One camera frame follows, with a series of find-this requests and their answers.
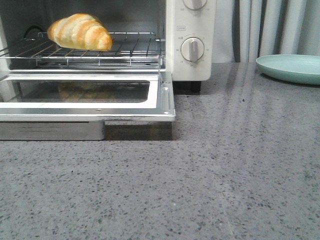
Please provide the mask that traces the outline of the lower oven timer knob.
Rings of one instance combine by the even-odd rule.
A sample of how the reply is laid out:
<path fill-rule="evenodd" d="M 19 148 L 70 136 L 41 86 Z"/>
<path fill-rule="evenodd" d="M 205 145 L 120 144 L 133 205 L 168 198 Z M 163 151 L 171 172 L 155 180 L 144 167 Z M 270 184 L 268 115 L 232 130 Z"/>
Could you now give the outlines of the lower oven timer knob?
<path fill-rule="evenodd" d="M 189 62 L 197 62 L 204 54 L 204 43 L 197 37 L 186 39 L 181 45 L 181 55 Z"/>

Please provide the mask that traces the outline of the oven glass door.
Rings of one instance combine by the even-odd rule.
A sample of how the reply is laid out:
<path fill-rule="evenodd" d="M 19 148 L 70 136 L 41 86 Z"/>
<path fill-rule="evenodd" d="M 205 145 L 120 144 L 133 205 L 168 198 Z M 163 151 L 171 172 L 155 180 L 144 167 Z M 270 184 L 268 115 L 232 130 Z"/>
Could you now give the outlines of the oven glass door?
<path fill-rule="evenodd" d="M 166 72 L 30 71 L 0 80 L 2 122 L 171 122 Z"/>

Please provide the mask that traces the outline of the grey curtain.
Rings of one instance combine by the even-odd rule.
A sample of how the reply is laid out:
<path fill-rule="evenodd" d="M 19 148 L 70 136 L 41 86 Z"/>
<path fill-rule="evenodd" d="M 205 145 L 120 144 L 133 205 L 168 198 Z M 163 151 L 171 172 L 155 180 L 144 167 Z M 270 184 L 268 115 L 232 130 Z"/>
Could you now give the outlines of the grey curtain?
<path fill-rule="evenodd" d="M 318 0 L 218 0 L 212 62 L 255 62 L 277 54 L 320 54 Z"/>

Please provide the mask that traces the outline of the golden croissant bread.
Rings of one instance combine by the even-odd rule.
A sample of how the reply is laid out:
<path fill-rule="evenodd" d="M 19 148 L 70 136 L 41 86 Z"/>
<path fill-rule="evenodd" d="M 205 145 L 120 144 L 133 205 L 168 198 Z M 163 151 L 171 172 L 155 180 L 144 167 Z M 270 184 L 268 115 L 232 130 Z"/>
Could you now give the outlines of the golden croissant bread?
<path fill-rule="evenodd" d="M 109 51 L 113 39 L 97 17 L 75 13 L 52 23 L 47 35 L 60 47 L 79 50 Z"/>

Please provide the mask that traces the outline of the upper oven temperature knob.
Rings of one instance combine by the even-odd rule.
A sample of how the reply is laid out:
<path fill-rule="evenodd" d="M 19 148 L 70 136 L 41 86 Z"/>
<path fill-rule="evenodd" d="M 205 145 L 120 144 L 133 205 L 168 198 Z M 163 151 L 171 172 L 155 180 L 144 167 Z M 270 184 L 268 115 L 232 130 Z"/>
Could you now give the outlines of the upper oven temperature knob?
<path fill-rule="evenodd" d="M 197 11 L 206 5 L 207 0 L 183 0 L 183 3 L 188 9 Z"/>

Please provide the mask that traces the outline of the light green plate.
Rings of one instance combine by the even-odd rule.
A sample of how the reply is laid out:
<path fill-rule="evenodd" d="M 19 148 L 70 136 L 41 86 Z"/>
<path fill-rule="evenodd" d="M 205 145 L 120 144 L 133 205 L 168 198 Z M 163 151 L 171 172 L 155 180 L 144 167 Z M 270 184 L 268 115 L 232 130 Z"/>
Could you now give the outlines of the light green plate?
<path fill-rule="evenodd" d="M 302 54 L 274 54 L 256 59 L 258 69 L 277 80 L 305 85 L 320 84 L 320 57 Z"/>

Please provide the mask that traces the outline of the white toaster oven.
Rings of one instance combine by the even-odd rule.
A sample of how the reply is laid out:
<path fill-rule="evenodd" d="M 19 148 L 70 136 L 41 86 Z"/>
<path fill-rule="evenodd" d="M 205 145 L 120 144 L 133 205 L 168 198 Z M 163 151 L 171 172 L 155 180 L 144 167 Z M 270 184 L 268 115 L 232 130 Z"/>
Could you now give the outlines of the white toaster oven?
<path fill-rule="evenodd" d="M 0 57 L 0 74 L 35 71 L 98 71 L 98 72 L 167 72 L 172 80 L 190 82 L 191 91 L 199 92 L 202 81 L 211 76 L 216 2 L 207 0 L 199 10 L 188 9 L 182 0 L 3 0 L 0 3 L 0 50 L 37 33 L 46 33 L 55 21 L 77 13 L 98 18 L 109 31 L 153 32 L 165 41 L 165 63 L 161 68 L 62 68 L 35 67 L 19 63 L 11 67 L 8 59 Z M 185 60 L 182 43 L 199 38 L 204 53 L 197 62 Z"/>

